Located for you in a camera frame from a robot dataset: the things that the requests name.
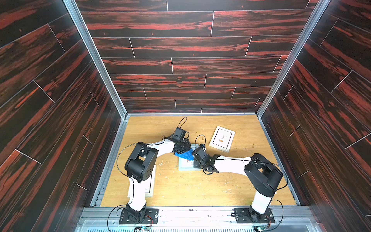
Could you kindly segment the blue microfiber cloth black trim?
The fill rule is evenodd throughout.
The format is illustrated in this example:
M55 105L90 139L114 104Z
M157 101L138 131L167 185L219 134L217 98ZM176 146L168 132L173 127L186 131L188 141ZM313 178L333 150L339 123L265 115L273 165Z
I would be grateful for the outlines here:
M175 156L179 157L179 158L182 158L182 159L185 159L185 160L189 160L189 161L193 161L194 160L194 157L192 155L193 153L193 149L190 149L184 153L178 153L176 152L175 153Z

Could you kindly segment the grey-green picture frame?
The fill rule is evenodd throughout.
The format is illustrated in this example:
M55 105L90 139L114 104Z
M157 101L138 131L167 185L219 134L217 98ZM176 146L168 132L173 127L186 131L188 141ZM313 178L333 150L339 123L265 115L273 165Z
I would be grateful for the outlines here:
M192 144L191 149L193 151L198 148L199 145ZM199 171L199 168L194 168L194 161L189 161L178 157L178 170L179 171Z

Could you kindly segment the white picture frame deer print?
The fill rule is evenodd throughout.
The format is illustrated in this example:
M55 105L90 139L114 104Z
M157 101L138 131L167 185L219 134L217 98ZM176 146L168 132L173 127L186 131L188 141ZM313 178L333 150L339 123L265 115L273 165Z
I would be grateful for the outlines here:
M234 131L217 126L209 146L229 153L234 136Z

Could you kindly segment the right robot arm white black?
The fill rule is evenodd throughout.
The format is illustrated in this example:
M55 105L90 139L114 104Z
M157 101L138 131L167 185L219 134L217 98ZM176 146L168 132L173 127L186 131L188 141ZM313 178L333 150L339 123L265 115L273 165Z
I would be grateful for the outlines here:
M259 153L246 158L210 156L203 148L193 151L194 164L207 175L234 173L248 177L256 190L248 216L257 221L264 216L283 177L282 171Z

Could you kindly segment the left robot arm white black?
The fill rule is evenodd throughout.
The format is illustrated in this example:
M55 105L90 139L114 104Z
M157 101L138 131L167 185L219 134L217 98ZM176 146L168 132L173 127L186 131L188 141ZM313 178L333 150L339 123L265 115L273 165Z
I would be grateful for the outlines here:
M191 143L188 137L188 131L177 127L172 135L162 141L153 144L143 142L136 144L125 164L127 176L133 181L133 194L126 205L126 211L130 216L138 221L145 218L146 198L142 182L151 177L157 157L167 153L182 154L190 151Z

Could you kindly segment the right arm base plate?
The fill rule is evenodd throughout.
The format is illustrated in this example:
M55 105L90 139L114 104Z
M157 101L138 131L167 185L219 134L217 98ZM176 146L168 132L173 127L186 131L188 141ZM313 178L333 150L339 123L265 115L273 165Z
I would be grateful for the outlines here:
M249 208L235 208L232 217L235 217L238 224L271 224L275 223L272 211L267 208L263 214L260 214L256 210Z

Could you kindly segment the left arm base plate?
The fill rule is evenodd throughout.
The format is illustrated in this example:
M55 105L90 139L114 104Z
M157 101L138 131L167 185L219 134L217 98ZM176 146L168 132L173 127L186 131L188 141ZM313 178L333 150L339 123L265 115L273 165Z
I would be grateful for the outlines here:
M159 209L143 208L140 211L133 209L123 209L119 218L120 225L157 224L159 217Z

